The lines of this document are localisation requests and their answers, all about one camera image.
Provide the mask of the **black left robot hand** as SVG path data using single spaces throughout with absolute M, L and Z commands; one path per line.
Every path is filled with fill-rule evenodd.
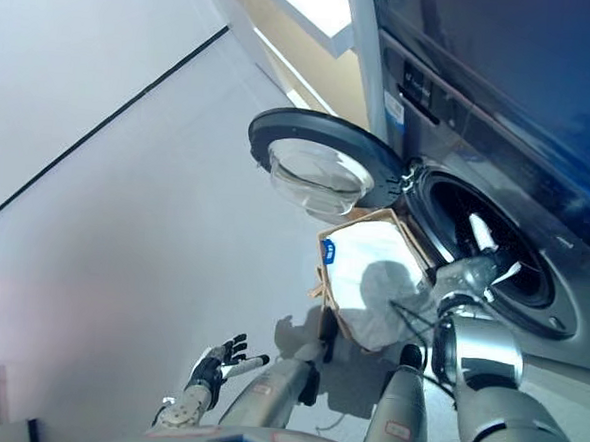
M 204 386 L 213 391 L 229 378 L 267 366 L 270 357 L 266 354 L 246 356 L 247 343 L 247 335 L 243 333 L 220 346 L 208 348 L 190 373 L 188 384 Z

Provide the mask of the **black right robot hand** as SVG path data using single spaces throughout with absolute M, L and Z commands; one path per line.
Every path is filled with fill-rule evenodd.
M 479 213 L 469 215 L 473 243 L 478 253 L 466 260 L 466 268 L 474 278 L 474 288 L 481 292 L 487 303 L 495 301 L 493 287 L 517 275 L 522 264 L 508 246 L 499 246 L 492 229 Z

